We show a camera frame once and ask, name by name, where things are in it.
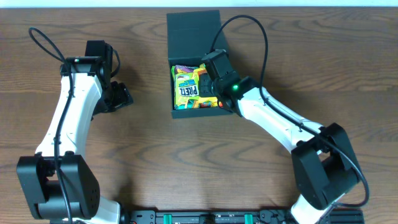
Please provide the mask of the green Pretz snack box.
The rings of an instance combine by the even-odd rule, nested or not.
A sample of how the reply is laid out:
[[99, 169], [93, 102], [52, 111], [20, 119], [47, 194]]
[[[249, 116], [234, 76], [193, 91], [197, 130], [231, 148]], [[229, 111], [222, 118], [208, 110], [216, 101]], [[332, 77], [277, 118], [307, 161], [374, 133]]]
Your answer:
[[217, 98], [200, 96], [200, 77], [207, 74], [204, 64], [199, 67], [173, 65], [171, 74], [174, 80], [174, 109], [188, 110], [217, 107]]

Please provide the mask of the dark green box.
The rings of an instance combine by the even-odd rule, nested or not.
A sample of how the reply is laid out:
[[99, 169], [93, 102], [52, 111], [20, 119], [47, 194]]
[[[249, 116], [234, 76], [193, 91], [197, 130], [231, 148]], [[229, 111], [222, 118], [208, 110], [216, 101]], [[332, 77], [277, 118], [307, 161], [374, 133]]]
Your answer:
[[[174, 65], [190, 67], [201, 64], [202, 57], [210, 50], [213, 39], [221, 27], [220, 11], [176, 12], [167, 14], [167, 47], [170, 67], [171, 115], [173, 119], [231, 115], [221, 108], [197, 108], [176, 110], [175, 87], [171, 68]], [[215, 49], [229, 52], [223, 31], [218, 36]]]

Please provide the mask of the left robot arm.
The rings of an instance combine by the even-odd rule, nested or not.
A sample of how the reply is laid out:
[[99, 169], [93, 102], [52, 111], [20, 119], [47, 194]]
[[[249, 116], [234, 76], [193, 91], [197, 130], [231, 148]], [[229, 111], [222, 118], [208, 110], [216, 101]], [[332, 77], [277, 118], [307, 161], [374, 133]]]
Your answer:
[[121, 204], [100, 195], [85, 161], [93, 116], [131, 105], [123, 83], [112, 81], [117, 52], [103, 40], [89, 40], [82, 57], [68, 57], [60, 69], [61, 93], [50, 127], [32, 156], [16, 172], [35, 219], [51, 223], [129, 223]]

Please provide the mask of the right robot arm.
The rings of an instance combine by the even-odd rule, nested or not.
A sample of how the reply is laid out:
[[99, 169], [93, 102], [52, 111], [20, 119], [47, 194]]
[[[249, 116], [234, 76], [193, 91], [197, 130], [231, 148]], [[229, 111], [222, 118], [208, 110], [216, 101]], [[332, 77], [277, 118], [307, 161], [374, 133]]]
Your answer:
[[202, 62], [223, 108], [259, 125], [292, 156], [300, 196], [290, 213], [297, 223], [319, 222], [364, 179], [340, 125], [310, 121], [278, 102], [251, 77], [240, 78], [225, 50], [206, 54]]

